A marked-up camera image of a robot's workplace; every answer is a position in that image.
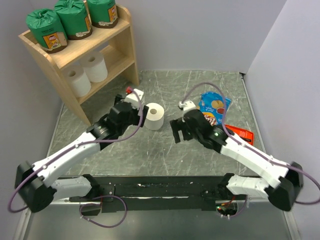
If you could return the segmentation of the white roll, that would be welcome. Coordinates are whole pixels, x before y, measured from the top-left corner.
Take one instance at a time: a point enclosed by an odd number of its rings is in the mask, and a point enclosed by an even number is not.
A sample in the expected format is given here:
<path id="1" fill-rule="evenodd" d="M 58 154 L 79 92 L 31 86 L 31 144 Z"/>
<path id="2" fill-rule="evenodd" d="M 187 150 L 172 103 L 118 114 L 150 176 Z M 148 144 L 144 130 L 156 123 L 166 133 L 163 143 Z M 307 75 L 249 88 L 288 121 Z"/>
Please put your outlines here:
<path id="1" fill-rule="evenodd" d="M 81 65 L 68 66 L 62 73 L 76 98 L 84 97 L 90 92 L 91 82 Z"/>
<path id="2" fill-rule="evenodd" d="M 108 76 L 105 59 L 99 51 L 91 51 L 79 60 L 88 79 L 92 83 L 100 83 Z"/>
<path id="3" fill-rule="evenodd" d="M 144 122 L 144 126 L 152 131 L 159 130 L 164 124 L 164 108 L 158 103 L 148 103 L 148 112 Z"/>

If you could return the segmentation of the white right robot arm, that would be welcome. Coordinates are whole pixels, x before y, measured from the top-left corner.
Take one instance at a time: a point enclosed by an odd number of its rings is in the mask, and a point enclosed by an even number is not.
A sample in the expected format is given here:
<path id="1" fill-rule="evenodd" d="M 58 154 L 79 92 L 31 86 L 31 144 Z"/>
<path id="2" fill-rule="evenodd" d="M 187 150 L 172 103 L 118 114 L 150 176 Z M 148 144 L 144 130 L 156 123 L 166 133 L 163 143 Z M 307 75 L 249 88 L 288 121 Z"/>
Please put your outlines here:
<path id="1" fill-rule="evenodd" d="M 277 160 L 244 141 L 221 124 L 211 125 L 198 109 L 188 111 L 170 121 L 173 137 L 179 143 L 197 140 L 205 148 L 227 156 L 246 166 L 259 177 L 228 173 L 218 187 L 223 199 L 234 195 L 263 198 L 282 211 L 289 212 L 303 187 L 302 166 Z"/>

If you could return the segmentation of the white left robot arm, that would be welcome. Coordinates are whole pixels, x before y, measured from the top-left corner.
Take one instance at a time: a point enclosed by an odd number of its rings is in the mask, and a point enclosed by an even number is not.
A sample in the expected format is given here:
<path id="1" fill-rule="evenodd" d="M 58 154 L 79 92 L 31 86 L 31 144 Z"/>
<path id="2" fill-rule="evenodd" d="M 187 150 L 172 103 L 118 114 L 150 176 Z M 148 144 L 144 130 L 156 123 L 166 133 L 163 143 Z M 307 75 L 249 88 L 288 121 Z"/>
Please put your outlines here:
<path id="1" fill-rule="evenodd" d="M 124 141 L 122 136 L 129 126 L 143 127 L 148 109 L 142 91 L 135 89 L 126 97 L 118 94 L 109 113 L 88 127 L 72 143 L 33 164 L 20 164 L 16 171 L 14 193 L 19 194 L 32 213 L 65 198 L 82 197 L 94 201 L 101 190 L 93 176 L 60 177 L 78 161 L 102 151 L 112 143 Z"/>

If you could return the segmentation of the green roll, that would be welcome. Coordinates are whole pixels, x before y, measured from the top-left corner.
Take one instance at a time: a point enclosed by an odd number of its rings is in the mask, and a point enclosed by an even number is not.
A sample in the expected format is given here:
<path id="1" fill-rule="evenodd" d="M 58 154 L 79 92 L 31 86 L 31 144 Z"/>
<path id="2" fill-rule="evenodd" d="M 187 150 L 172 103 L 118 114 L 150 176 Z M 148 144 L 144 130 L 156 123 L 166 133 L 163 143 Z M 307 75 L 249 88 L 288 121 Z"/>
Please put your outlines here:
<path id="1" fill-rule="evenodd" d="M 53 54 L 67 47 L 66 32 L 54 10 L 48 8 L 36 9 L 26 16 L 25 22 L 45 52 Z"/>
<path id="2" fill-rule="evenodd" d="M 92 24 L 83 0 L 58 0 L 54 11 L 69 40 L 81 40 L 92 34 Z"/>
<path id="3" fill-rule="evenodd" d="M 87 0 L 91 23 L 96 28 L 113 28 L 118 23 L 115 0 Z"/>

